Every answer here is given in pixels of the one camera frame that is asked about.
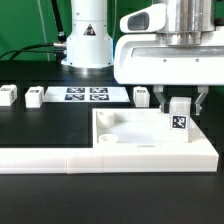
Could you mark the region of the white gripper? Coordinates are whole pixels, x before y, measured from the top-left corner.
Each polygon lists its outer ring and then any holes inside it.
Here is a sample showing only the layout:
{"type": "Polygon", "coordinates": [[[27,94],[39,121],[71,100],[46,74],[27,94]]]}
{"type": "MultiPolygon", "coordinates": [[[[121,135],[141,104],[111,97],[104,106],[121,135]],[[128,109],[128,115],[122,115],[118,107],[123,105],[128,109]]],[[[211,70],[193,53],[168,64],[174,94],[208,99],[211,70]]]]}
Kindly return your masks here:
{"type": "Polygon", "coordinates": [[[120,84],[154,85],[163,113],[169,112],[163,85],[201,85],[195,100],[199,116],[207,85],[224,85],[224,31],[204,33],[196,46],[166,46],[159,34],[125,35],[116,45],[114,77],[120,84]]]}

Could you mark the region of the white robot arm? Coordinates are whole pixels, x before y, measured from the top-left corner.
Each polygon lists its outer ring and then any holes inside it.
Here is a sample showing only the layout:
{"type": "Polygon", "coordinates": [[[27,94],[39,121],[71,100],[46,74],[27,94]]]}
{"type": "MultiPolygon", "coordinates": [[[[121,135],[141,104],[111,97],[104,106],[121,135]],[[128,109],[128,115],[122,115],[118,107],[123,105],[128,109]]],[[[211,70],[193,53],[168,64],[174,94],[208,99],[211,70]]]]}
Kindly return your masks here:
{"type": "Polygon", "coordinates": [[[116,44],[107,32],[107,0],[71,0],[72,32],[62,65],[80,74],[114,69],[120,84],[196,85],[201,104],[210,86],[224,85],[224,18],[216,0],[152,0],[120,20],[116,44]]]}

